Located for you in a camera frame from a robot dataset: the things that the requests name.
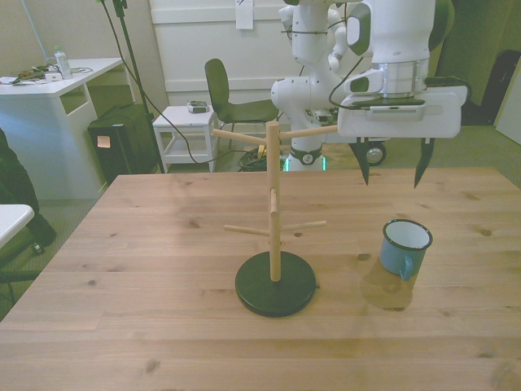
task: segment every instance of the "wooden tabletop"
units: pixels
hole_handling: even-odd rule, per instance
[[[0,323],[0,390],[520,390],[521,191],[493,169],[282,175],[282,234],[319,289],[298,314],[241,305],[266,238],[266,173],[120,176]],[[382,227],[434,236],[404,282]]]

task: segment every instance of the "white cart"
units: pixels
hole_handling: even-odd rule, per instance
[[[212,136],[212,129],[218,128],[217,114],[209,106],[208,112],[189,112],[186,106],[169,106],[163,115],[166,116],[188,139],[192,156],[200,162],[212,160],[217,149],[217,137]],[[161,160],[165,173],[167,165],[178,163],[194,163],[186,149],[185,140],[179,133],[160,116],[154,121],[154,133],[160,149]],[[163,133],[172,137],[165,146]],[[210,172],[215,169],[215,161],[208,163]]]

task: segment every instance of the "white desk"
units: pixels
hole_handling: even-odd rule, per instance
[[[0,205],[0,248],[24,228],[33,216],[34,211],[28,205]]]
[[[189,112],[186,106],[169,106],[163,112],[164,116],[186,136],[190,143],[191,154],[197,161],[211,160],[215,157],[214,151],[217,147],[217,137],[212,136],[210,127],[218,128],[219,125],[217,115],[213,111],[212,106],[209,108],[209,112],[194,114]],[[167,165],[194,163],[186,150],[185,140],[162,116],[157,118],[153,125],[165,173],[168,172]],[[162,133],[169,133],[172,136],[166,147],[161,138]],[[215,161],[209,162],[208,165],[210,172],[213,173]]]
[[[91,86],[128,85],[121,59],[72,59],[92,68],[45,85],[0,85],[0,127],[40,200],[98,198],[105,178],[87,127],[98,117]]]

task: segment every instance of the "black chair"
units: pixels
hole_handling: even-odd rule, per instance
[[[35,253],[42,253],[43,247],[53,243],[56,231],[40,214],[40,205],[33,183],[18,157],[7,144],[7,137],[0,129],[0,204],[26,204],[33,208],[34,217],[27,224],[32,238],[16,245],[10,252],[0,256],[0,283],[7,283],[11,302],[15,304],[15,294],[11,283],[34,280],[40,270],[2,271],[7,263],[15,259],[27,247],[31,246]]]
[[[224,64],[219,59],[210,59],[204,65],[204,71],[206,72],[213,111],[217,114],[219,121],[222,122],[221,129],[225,125],[231,124],[231,131],[233,132],[235,124],[238,123],[265,124],[277,118],[278,109],[271,99],[239,104],[230,102],[228,75]]]

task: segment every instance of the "white wall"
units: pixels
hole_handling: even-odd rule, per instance
[[[234,103],[269,99],[277,79],[300,73],[287,35],[281,33],[278,10],[286,6],[283,0],[255,0],[253,30],[235,28],[234,0],[150,1],[171,105],[210,101],[204,64],[212,58],[226,67]],[[355,55],[346,55],[340,73],[356,62]],[[369,66],[366,61],[358,70]]]
[[[0,76],[30,69],[43,54],[20,0],[0,0]]]
[[[496,129],[521,144],[521,65],[515,69],[505,99],[497,115]]]

